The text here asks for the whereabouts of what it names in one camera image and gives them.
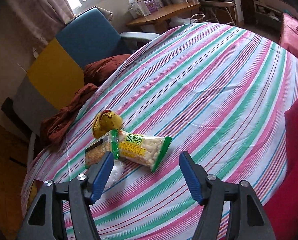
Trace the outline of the red garment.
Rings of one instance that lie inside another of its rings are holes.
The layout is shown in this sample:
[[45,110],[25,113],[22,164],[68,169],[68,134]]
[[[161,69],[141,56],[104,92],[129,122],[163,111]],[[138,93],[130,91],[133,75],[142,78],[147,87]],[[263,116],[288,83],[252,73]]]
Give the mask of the red garment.
[[298,237],[298,98],[285,112],[287,170],[264,209],[276,239]]

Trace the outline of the rust red blanket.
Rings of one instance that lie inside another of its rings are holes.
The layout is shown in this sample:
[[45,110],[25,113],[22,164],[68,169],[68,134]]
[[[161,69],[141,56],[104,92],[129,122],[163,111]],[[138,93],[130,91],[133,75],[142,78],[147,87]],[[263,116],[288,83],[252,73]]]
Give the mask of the rust red blanket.
[[85,66],[84,87],[74,94],[68,106],[41,123],[40,138],[44,145],[58,145],[62,142],[84,103],[129,57],[129,54],[116,55]]

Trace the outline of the brown rice cracker packet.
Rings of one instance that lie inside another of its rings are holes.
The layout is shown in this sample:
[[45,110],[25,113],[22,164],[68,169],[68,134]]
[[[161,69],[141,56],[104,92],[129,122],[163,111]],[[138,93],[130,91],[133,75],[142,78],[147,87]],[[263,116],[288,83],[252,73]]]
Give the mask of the brown rice cracker packet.
[[97,139],[85,150],[85,167],[89,168],[93,164],[99,163],[106,151],[113,152],[110,135],[104,135]]

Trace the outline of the mustard yellow sock ball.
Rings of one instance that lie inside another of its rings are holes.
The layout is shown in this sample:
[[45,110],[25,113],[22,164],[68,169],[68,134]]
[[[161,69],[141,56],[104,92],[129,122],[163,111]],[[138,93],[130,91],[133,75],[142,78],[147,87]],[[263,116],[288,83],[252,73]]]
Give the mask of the mustard yellow sock ball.
[[122,128],[123,120],[114,111],[109,109],[99,112],[92,126],[92,133],[96,139],[99,139],[112,129],[120,130]]

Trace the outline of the green Weidan snack packet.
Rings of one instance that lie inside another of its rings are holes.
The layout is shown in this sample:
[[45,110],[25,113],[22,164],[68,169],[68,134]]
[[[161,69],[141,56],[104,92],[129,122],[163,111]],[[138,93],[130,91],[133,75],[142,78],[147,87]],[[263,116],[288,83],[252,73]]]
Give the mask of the green Weidan snack packet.
[[118,131],[118,156],[155,172],[167,153],[172,137],[156,137]]

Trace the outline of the striped bed sheet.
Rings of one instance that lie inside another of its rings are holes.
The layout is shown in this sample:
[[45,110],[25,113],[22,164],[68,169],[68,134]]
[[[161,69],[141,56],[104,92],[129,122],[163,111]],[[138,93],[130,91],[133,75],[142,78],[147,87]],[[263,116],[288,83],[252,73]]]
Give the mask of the striped bed sheet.
[[191,239],[202,207],[191,197],[179,154],[223,181],[247,180],[266,203],[287,168],[285,112],[298,98],[298,59],[251,31],[216,23],[171,29],[134,53],[95,92],[58,150],[29,167],[35,180],[85,171],[95,116],[110,109],[126,131],[171,137],[158,169],[126,161],[122,178],[91,207],[102,239]]

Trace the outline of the grey yellow blue headboard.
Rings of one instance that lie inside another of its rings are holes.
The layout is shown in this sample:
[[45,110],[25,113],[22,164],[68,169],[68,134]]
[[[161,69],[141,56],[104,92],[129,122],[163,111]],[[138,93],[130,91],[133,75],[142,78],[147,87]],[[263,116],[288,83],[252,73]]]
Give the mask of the grey yellow blue headboard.
[[84,86],[87,64],[131,50],[96,8],[90,9],[57,33],[30,66],[16,94],[2,111],[26,136],[38,134],[43,120],[69,105]]

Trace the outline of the pink patterned curtain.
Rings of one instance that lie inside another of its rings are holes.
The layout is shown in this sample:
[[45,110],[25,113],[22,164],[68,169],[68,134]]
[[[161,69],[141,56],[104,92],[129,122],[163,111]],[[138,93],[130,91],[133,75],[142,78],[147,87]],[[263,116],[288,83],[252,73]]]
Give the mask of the pink patterned curtain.
[[74,18],[67,0],[5,0],[32,48],[43,50]]

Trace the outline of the wooden bedside desk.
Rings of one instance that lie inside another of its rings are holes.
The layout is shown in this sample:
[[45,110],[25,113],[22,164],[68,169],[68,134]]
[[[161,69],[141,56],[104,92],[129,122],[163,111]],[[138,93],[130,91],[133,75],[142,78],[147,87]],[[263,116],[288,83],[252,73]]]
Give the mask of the wooden bedside desk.
[[148,16],[141,16],[139,18],[136,18],[130,21],[129,23],[126,24],[126,26],[132,29],[136,27],[142,27],[145,25],[157,25],[157,24],[160,24],[161,22],[171,19],[174,16],[177,16],[179,14],[182,14],[188,11],[192,11],[199,7],[200,7],[199,3],[194,4],[192,2],[167,5],[165,7],[158,9],[155,12],[152,12]]

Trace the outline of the white box on desk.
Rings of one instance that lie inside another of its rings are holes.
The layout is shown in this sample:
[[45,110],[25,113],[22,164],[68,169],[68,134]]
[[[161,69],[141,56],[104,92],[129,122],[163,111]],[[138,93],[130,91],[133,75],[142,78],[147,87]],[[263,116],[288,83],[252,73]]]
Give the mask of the white box on desk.
[[139,16],[146,17],[151,14],[144,0],[129,0],[129,4]]

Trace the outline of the pink box on desk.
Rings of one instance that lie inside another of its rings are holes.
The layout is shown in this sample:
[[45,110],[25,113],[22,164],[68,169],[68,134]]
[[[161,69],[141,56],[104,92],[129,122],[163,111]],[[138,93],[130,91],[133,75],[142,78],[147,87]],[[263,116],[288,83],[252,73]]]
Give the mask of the pink box on desk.
[[164,6],[161,0],[145,0],[144,3],[151,13],[158,11],[160,8]]

